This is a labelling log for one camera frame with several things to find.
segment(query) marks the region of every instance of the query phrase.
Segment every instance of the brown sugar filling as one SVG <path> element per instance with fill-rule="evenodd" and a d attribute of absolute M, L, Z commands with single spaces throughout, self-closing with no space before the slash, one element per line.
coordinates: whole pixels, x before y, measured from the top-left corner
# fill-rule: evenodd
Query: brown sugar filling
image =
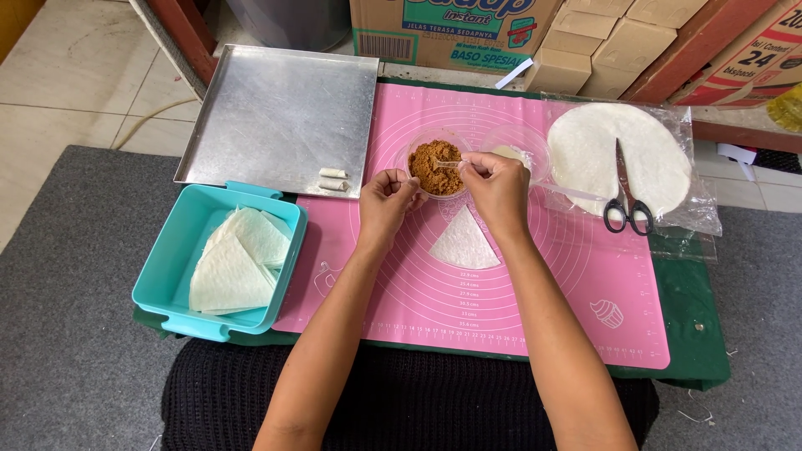
<path fill-rule="evenodd" d="M 454 168 L 437 168 L 435 161 L 460 161 L 460 150 L 445 140 L 421 144 L 409 156 L 409 172 L 420 179 L 420 188 L 435 196 L 448 196 L 463 188 L 460 173 Z"/>

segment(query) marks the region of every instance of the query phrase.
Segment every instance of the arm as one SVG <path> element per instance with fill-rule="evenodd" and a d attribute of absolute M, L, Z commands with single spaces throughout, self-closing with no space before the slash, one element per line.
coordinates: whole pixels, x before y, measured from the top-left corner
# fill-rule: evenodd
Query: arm
<path fill-rule="evenodd" d="M 354 363 L 376 274 L 406 212 L 427 196 L 417 178 L 382 171 L 362 189 L 354 253 L 287 358 L 253 451 L 320 449 Z"/>
<path fill-rule="evenodd" d="M 532 374 L 558 448 L 637 449 L 610 374 L 529 233 L 529 171 L 491 153 L 464 153 L 463 159 L 460 175 L 509 269 Z"/>

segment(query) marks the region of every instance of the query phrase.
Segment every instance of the green cloth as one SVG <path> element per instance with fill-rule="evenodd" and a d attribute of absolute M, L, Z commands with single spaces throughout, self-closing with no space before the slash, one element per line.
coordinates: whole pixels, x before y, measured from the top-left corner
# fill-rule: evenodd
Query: green cloth
<path fill-rule="evenodd" d="M 498 91 L 482 87 L 466 87 L 412 80 L 379 78 L 379 82 L 530 99 L 540 98 L 538 94 L 529 92 Z M 294 201 L 295 197 L 288 196 L 283 199 Z M 650 235 L 649 243 L 652 249 L 660 249 L 661 251 L 670 250 L 673 246 L 678 246 L 671 240 L 656 234 Z M 683 245 L 685 247 L 688 246 L 687 240 L 683 242 Z M 662 317 L 666 325 L 671 362 L 663 370 L 607 365 L 610 375 L 620 378 L 649 377 L 678 387 L 697 390 L 707 390 L 723 384 L 730 378 L 730 363 L 724 349 L 724 338 L 721 333 L 719 316 L 715 310 L 710 279 L 707 277 L 707 267 L 702 262 L 657 257 L 652 258 L 652 263 L 658 283 L 658 293 L 660 295 Z M 133 317 L 137 323 L 157 330 L 162 338 L 172 334 L 161 328 L 161 324 L 167 321 L 167 316 L 146 312 L 136 306 L 134 307 Z M 261 335 L 249 335 L 236 331 L 230 332 L 230 335 L 230 343 L 243 346 L 264 346 L 267 344 L 295 344 L 295 340 L 298 339 L 300 334 L 271 329 Z M 529 361 L 529 358 L 525 356 L 415 346 L 375 340 L 363 341 L 370 345 L 382 347 Z"/>

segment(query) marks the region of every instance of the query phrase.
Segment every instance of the scissors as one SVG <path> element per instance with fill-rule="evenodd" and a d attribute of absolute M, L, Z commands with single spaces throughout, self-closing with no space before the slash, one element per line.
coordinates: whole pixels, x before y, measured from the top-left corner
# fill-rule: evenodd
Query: scissors
<path fill-rule="evenodd" d="M 610 201 L 607 202 L 607 205 L 604 208 L 604 225 L 610 232 L 619 234 L 624 231 L 626 228 L 626 223 L 629 222 L 630 225 L 632 225 L 632 230 L 634 230 L 636 234 L 645 237 L 647 234 L 650 234 L 652 230 L 654 230 L 654 217 L 652 216 L 651 211 L 646 204 L 632 197 L 632 193 L 630 191 L 630 179 L 626 176 L 624 152 L 621 150 L 621 141 L 618 140 L 618 138 L 615 139 L 615 161 L 616 165 L 618 166 L 618 197 L 615 199 L 610 199 Z M 621 227 L 618 229 L 615 229 L 610 225 L 611 210 L 616 210 L 621 214 Z M 646 216 L 645 226 L 639 226 L 635 221 L 635 213 L 637 212 L 641 212 L 644 216 Z"/>

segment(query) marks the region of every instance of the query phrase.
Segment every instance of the aluminum baking tray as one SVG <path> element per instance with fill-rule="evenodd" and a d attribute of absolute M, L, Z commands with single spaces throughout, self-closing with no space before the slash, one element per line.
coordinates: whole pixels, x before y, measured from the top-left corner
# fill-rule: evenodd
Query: aluminum baking tray
<path fill-rule="evenodd" d="M 379 59 L 226 45 L 174 178 L 358 198 Z M 318 187 L 320 168 L 350 188 Z"/>

